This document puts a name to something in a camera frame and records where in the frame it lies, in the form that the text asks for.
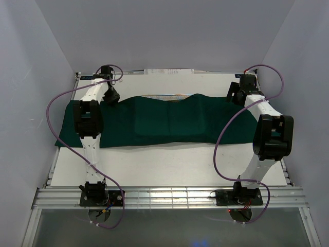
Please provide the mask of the dark green surgical drape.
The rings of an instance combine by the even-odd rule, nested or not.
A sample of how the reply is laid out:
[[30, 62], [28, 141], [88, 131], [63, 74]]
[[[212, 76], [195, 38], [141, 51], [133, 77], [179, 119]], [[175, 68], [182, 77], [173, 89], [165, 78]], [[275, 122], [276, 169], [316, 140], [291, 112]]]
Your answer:
[[224, 97], [202, 94], [178, 102], [136, 96], [115, 105], [101, 102], [100, 108], [104, 121], [101, 148], [174, 142], [245, 144], [253, 141], [258, 122], [245, 110], [219, 137], [242, 106], [227, 102]]

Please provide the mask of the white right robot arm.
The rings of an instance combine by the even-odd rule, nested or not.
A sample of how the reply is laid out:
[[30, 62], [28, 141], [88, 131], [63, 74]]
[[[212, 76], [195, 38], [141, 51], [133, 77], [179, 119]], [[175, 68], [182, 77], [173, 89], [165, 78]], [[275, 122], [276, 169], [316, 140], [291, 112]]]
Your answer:
[[228, 102], [250, 106], [248, 111], [258, 121], [252, 141], [254, 155], [230, 193], [237, 204], [261, 198], [259, 183], [276, 162], [289, 156], [292, 148], [293, 117], [275, 110], [257, 87], [257, 81], [255, 74], [242, 74], [238, 83], [231, 83], [227, 94]]

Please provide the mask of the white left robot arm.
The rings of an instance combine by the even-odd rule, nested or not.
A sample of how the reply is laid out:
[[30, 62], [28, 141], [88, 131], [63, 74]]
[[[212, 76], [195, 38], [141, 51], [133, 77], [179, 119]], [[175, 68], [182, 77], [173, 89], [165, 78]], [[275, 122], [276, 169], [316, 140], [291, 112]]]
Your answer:
[[116, 104], [120, 95], [114, 89], [111, 80], [115, 75], [114, 69], [103, 65], [91, 77], [91, 87], [84, 96], [73, 103], [74, 128], [81, 141], [86, 162], [86, 182], [80, 186], [85, 198], [97, 205], [104, 205], [109, 200], [105, 190], [105, 176], [97, 172], [101, 168], [99, 149], [100, 137], [104, 129], [104, 121], [100, 103]]

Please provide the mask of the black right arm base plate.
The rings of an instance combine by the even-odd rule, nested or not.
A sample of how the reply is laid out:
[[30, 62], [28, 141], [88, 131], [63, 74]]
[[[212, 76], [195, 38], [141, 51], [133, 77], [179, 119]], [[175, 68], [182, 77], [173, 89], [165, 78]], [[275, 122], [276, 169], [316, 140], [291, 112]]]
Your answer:
[[248, 189], [235, 194], [232, 189], [210, 192], [210, 199], [216, 200], [217, 206], [261, 206], [263, 199], [259, 189]]

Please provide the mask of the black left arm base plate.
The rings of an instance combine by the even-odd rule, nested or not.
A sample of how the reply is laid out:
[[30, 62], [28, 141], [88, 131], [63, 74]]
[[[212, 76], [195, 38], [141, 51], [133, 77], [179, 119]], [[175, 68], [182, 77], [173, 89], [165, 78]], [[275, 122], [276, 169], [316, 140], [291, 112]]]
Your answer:
[[79, 205], [82, 207], [123, 206], [123, 196], [119, 190], [101, 192], [81, 192]]

